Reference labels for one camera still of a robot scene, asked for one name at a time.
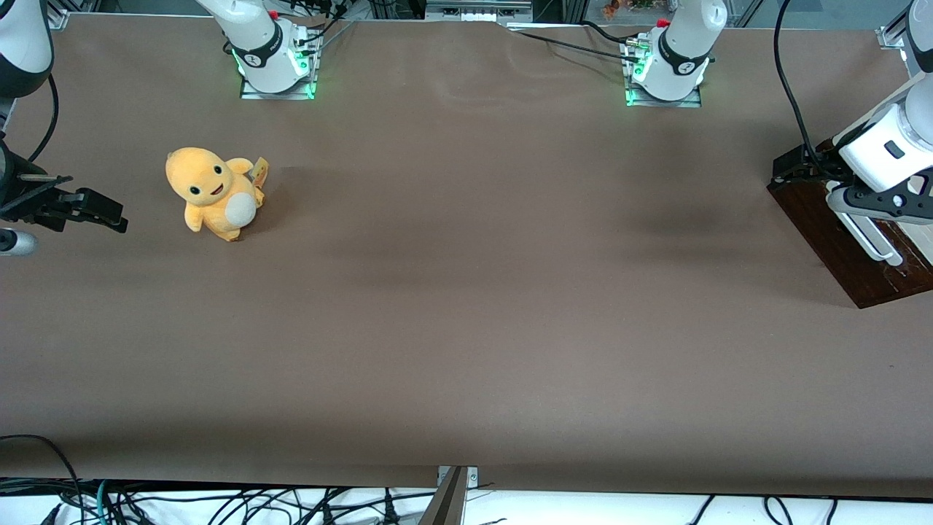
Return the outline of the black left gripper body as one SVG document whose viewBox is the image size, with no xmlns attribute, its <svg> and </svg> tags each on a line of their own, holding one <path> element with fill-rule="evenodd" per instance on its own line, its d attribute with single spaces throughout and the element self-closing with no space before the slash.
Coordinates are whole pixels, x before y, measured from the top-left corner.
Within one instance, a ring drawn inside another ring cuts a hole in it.
<svg viewBox="0 0 933 525">
<path fill-rule="evenodd" d="M 843 183 L 827 196 L 833 211 L 892 222 L 931 223 L 931 167 L 882 162 L 854 168 L 840 157 L 838 166 Z"/>
</svg>

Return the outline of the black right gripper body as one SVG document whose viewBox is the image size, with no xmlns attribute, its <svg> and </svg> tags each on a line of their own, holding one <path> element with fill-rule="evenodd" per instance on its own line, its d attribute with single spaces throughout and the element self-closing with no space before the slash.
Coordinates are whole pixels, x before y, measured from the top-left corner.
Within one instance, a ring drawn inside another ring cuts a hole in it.
<svg viewBox="0 0 933 525">
<path fill-rule="evenodd" d="M 55 217 L 54 206 L 72 176 L 50 175 L 37 164 L 14 153 L 1 140 L 1 217 L 4 222 L 35 222 Z"/>
</svg>

